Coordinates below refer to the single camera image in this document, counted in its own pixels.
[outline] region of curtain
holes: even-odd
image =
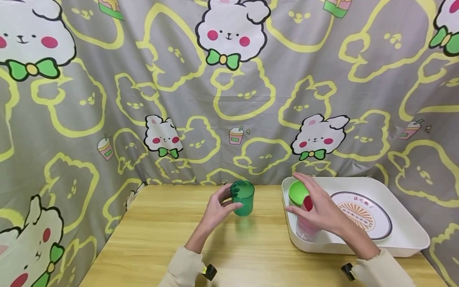
[[[0,285],[78,286],[145,185],[296,171],[383,182],[457,286],[458,62],[459,0],[0,0]]]

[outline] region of plate rim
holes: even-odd
[[[387,214],[387,212],[384,210],[384,208],[381,207],[381,205],[377,204],[376,202],[374,202],[372,199],[369,199],[368,197],[364,196],[364,195],[361,195],[359,193],[355,193],[355,192],[352,192],[352,191],[339,191],[339,192],[335,192],[333,193],[330,198],[333,199],[333,197],[335,195],[338,195],[338,194],[342,194],[342,193],[347,193],[347,194],[353,194],[353,195],[357,195],[357,196],[360,196],[360,197],[363,197],[365,198],[366,200],[370,201],[371,203],[373,203],[374,205],[376,205],[377,207],[379,207],[379,209],[382,211],[382,213],[386,216],[387,218],[387,221],[389,221],[389,229],[387,231],[387,233],[381,237],[378,237],[378,238],[371,238],[371,240],[382,240],[382,239],[386,239],[389,237],[389,235],[392,234],[392,229],[393,229],[393,225],[392,225],[392,219],[389,217],[389,215]]]

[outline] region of green plastic cup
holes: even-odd
[[[244,206],[236,209],[238,216],[248,216],[253,210],[253,195],[255,187],[247,180],[238,180],[231,185],[231,197],[234,203],[242,203]]]

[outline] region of plastic cup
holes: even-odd
[[[231,185],[231,197],[234,203],[242,203],[244,206],[236,209],[238,216],[248,216],[253,210],[253,195],[255,187],[247,180],[238,180]]]
[[[301,205],[301,209],[304,211],[308,211],[308,212],[314,209],[310,196],[306,196],[304,198],[303,204]],[[298,221],[297,221],[298,237],[308,242],[314,242],[317,239],[317,235],[319,231],[321,231],[319,227],[315,226],[314,224],[309,223],[304,218],[298,216]]]

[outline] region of green bow tie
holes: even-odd
[[[446,26],[442,26],[429,43],[430,48],[442,47],[451,56],[459,54],[459,33],[452,34]]]
[[[40,276],[37,281],[32,284],[32,287],[47,287],[50,281],[51,273],[56,268],[56,263],[61,259],[64,254],[64,247],[54,244],[50,252],[50,263],[48,269]]]
[[[176,148],[173,148],[171,150],[168,150],[167,148],[165,147],[160,147],[158,149],[159,151],[159,157],[162,158],[162,157],[165,157],[168,153],[170,153],[170,155],[175,158],[175,159],[178,159],[179,158],[179,151],[176,149]]]
[[[327,151],[325,149],[319,149],[316,151],[311,152],[302,152],[300,156],[300,160],[305,160],[306,158],[316,158],[318,160],[322,160],[325,158],[325,153]]]
[[[209,65],[225,65],[231,71],[235,71],[239,68],[239,61],[241,60],[241,56],[239,54],[231,54],[231,55],[222,55],[217,52],[217,50],[210,49],[209,55],[206,58],[206,62]]]
[[[6,64],[10,71],[10,76],[17,82],[27,80],[29,76],[43,76],[48,79],[57,79],[61,72],[57,68],[56,61],[52,58],[42,59],[35,64],[23,64],[15,60],[7,60]]]

